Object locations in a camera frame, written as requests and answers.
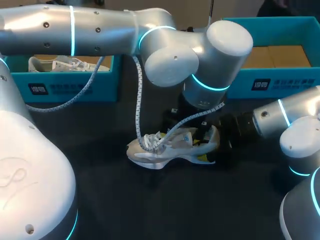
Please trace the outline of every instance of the shoe tongue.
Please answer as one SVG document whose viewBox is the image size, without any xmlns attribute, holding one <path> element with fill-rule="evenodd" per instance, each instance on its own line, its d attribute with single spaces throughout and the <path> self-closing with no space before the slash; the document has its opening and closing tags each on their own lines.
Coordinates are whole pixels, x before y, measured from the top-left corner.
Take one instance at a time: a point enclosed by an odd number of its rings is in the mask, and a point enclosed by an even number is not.
<svg viewBox="0 0 320 240">
<path fill-rule="evenodd" d="M 193 138 L 191 132 L 187 131 L 175 136 L 171 142 L 186 142 L 188 145 L 193 145 Z"/>
</svg>

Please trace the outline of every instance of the shoe upper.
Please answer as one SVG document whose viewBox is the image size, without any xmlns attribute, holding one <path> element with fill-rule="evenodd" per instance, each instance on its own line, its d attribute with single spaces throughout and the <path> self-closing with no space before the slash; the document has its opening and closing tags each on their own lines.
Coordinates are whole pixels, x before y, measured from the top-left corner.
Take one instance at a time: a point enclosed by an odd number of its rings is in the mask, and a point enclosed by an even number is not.
<svg viewBox="0 0 320 240">
<path fill-rule="evenodd" d="M 179 156 L 200 156 L 216 149 L 220 144 L 219 132 L 212 126 L 206 134 L 207 143 L 194 145 L 193 133 L 196 128 L 178 128 L 159 148 L 152 152 L 143 150 L 135 139 L 128 144 L 127 155 L 133 161 L 153 162 L 178 158 Z"/>
<path fill-rule="evenodd" d="M 96 64 L 62 55 L 52 60 L 41 60 L 33 56 L 28 63 L 29 72 L 93 72 L 96 67 Z M 109 70 L 106 66 L 100 66 L 98 72 Z"/>
</svg>

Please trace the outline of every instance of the cardboard box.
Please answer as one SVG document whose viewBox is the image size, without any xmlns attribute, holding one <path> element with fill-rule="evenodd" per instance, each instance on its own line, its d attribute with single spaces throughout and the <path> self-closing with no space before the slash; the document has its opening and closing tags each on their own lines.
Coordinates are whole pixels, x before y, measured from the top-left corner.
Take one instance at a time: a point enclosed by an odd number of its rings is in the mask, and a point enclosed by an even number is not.
<svg viewBox="0 0 320 240">
<path fill-rule="evenodd" d="M 246 28 L 254 45 L 229 99 L 284 98 L 320 85 L 320 25 L 314 17 L 225 20 Z"/>
<path fill-rule="evenodd" d="M 13 79 L 26 103 L 65 103 L 87 84 L 91 72 L 28 72 L 31 56 L 8 56 Z M 52 60 L 54 55 L 37 55 L 42 60 Z M 83 62 L 96 64 L 99 57 L 75 56 Z M 108 56 L 102 65 L 110 71 L 98 72 L 94 82 L 79 102 L 116 102 L 121 71 L 121 56 Z"/>
</svg>

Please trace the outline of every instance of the printed label on box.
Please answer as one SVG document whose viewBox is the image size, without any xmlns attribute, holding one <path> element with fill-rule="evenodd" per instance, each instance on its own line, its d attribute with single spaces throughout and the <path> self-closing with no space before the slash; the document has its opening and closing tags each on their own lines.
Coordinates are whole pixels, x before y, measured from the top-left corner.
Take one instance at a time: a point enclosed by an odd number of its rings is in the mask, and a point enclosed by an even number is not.
<svg viewBox="0 0 320 240">
<path fill-rule="evenodd" d="M 270 78 L 257 78 L 254 80 L 251 91 L 266 91 L 268 90 Z"/>
<path fill-rule="evenodd" d="M 277 79 L 273 82 L 272 90 L 306 90 L 311 88 L 315 79 Z"/>
<path fill-rule="evenodd" d="M 43 83 L 29 83 L 28 87 L 33 95 L 48 95 L 46 86 Z"/>
<path fill-rule="evenodd" d="M 53 95 L 76 95 L 83 88 L 85 84 L 50 84 L 49 89 Z M 85 95 L 91 95 L 93 93 L 92 87 L 89 86 L 87 91 L 85 91 Z"/>
</svg>

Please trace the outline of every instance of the shoe sole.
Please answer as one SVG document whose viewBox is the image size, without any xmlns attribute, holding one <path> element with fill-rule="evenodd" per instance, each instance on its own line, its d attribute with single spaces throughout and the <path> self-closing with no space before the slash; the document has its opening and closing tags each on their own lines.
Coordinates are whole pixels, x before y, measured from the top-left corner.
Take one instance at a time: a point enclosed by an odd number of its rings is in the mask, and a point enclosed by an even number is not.
<svg viewBox="0 0 320 240">
<path fill-rule="evenodd" d="M 165 165 L 167 165 L 173 159 L 185 159 L 185 160 L 188 160 L 190 163 L 200 164 L 200 165 L 213 165 L 216 163 L 216 161 L 213 161 L 213 162 L 200 161 L 200 160 L 198 160 L 198 158 L 196 156 L 188 156 L 188 155 L 181 155 L 181 156 L 173 157 L 173 158 L 166 159 L 166 160 L 163 160 L 163 161 L 157 162 L 157 163 L 145 163 L 145 162 L 135 161 L 135 160 L 131 159 L 130 157 L 128 157 L 128 159 L 130 159 L 133 163 L 135 163 L 143 168 L 153 169 L 153 170 L 163 169 L 165 167 Z"/>
</svg>

